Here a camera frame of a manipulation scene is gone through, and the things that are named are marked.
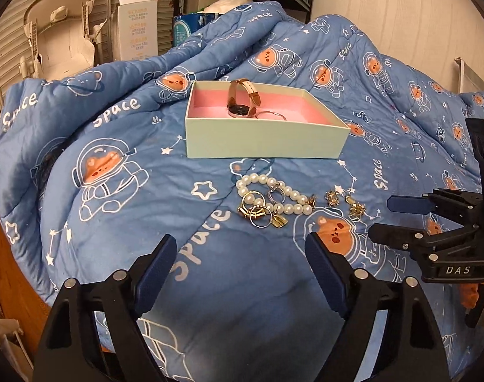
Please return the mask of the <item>white tall cardboard box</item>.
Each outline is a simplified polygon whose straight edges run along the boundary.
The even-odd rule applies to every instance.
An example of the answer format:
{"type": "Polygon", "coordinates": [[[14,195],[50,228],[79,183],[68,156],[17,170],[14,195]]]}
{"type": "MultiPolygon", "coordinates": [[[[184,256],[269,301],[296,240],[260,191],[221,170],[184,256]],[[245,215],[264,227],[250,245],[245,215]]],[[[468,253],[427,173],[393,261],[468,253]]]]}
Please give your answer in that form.
{"type": "Polygon", "coordinates": [[[119,0],[117,35],[121,60],[158,55],[157,0],[119,0]]]}

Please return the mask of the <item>blue tissue pack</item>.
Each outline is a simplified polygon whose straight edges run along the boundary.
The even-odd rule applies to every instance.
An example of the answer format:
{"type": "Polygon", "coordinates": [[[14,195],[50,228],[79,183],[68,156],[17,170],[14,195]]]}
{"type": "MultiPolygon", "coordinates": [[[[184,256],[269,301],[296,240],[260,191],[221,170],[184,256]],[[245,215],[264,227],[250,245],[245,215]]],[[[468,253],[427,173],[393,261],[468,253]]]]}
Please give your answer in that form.
{"type": "Polygon", "coordinates": [[[190,13],[174,17],[173,46],[180,46],[193,33],[219,17],[219,13],[190,13]]]}

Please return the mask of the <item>white pillow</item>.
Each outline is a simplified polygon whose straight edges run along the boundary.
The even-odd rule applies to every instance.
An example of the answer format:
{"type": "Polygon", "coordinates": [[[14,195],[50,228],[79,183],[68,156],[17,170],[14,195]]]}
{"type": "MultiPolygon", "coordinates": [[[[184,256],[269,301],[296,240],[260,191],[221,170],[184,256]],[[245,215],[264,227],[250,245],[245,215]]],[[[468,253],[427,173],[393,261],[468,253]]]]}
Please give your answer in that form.
{"type": "Polygon", "coordinates": [[[200,12],[205,14],[222,15],[240,5],[244,5],[252,2],[253,0],[217,0],[216,2],[205,7],[200,12]]]}

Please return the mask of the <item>mint box pink lining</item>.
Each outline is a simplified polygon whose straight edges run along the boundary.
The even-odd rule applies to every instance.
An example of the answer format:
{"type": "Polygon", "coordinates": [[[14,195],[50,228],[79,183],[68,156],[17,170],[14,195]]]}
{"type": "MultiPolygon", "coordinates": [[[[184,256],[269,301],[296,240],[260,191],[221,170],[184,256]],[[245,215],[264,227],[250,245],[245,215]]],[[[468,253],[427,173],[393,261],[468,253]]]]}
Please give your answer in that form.
{"type": "Polygon", "coordinates": [[[253,83],[261,97],[257,112],[273,110],[288,119],[232,118],[226,101],[230,82],[196,81],[186,107],[186,156],[206,158],[339,157],[350,127],[303,89],[253,83]]]}

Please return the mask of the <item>rose gold wrist watch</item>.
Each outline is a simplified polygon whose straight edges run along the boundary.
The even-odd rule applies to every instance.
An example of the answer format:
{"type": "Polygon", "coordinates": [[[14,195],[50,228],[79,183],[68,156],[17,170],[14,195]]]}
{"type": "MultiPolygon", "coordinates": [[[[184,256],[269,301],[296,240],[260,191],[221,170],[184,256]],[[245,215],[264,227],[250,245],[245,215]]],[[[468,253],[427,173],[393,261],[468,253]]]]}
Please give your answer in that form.
{"type": "Polygon", "coordinates": [[[232,118],[255,118],[261,97],[249,79],[232,80],[226,101],[227,113],[232,118]]]}

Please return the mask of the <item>blue space bear quilt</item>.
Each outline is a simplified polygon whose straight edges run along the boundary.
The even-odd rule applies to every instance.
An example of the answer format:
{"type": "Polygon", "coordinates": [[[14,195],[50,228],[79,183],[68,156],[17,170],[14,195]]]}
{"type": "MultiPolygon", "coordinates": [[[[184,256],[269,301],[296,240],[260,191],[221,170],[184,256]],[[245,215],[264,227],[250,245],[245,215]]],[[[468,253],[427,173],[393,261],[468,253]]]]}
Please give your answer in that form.
{"type": "Polygon", "coordinates": [[[276,2],[244,4],[163,55],[13,85],[0,114],[0,224],[46,304],[66,279],[104,280],[173,236],[169,276],[137,322],[164,375],[311,381],[343,321],[306,260],[306,237],[377,279],[420,277],[369,227],[449,231],[386,202],[481,191],[469,118],[484,118],[484,91],[448,91],[380,53],[345,17],[305,24],[276,2]],[[324,103],[351,129],[339,157],[188,158],[193,83],[236,79],[324,103]],[[361,219],[349,217],[346,195],[365,205],[361,219]],[[275,228],[274,214],[288,224],[275,228]]]}

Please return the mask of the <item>brown wooden furniture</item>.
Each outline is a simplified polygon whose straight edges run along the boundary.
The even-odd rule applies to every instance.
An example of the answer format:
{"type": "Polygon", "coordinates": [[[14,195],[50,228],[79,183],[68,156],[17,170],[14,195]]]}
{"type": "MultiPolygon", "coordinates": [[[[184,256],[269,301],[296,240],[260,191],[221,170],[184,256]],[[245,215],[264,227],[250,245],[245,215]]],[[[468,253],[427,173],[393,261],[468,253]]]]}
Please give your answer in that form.
{"type": "Polygon", "coordinates": [[[11,245],[0,226],[0,304],[4,317],[16,319],[24,331],[22,342],[31,358],[37,353],[50,308],[20,271],[11,245]]]}

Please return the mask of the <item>cream baby chair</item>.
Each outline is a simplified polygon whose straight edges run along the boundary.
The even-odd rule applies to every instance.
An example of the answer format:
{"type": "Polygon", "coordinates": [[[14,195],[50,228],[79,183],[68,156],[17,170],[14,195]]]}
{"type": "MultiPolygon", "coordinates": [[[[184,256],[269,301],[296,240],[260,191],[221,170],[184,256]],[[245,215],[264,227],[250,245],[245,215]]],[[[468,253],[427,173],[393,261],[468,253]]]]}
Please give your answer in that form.
{"type": "Polygon", "coordinates": [[[98,26],[91,27],[95,0],[35,0],[24,14],[31,58],[20,59],[25,79],[62,80],[94,66],[98,26]]]}

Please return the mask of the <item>gold snowflake earring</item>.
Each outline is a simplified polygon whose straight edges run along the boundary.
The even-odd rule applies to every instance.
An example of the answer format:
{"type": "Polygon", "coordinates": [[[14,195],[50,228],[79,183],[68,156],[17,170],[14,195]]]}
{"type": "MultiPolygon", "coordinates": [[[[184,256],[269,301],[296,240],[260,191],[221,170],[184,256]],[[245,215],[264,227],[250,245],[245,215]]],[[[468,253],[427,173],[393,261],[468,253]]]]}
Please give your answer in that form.
{"type": "Polygon", "coordinates": [[[349,217],[352,219],[361,219],[365,215],[365,205],[357,202],[351,195],[345,196],[345,203],[349,206],[349,217]]]}
{"type": "Polygon", "coordinates": [[[325,200],[329,207],[337,207],[339,206],[339,193],[334,190],[327,191],[325,200]]]}

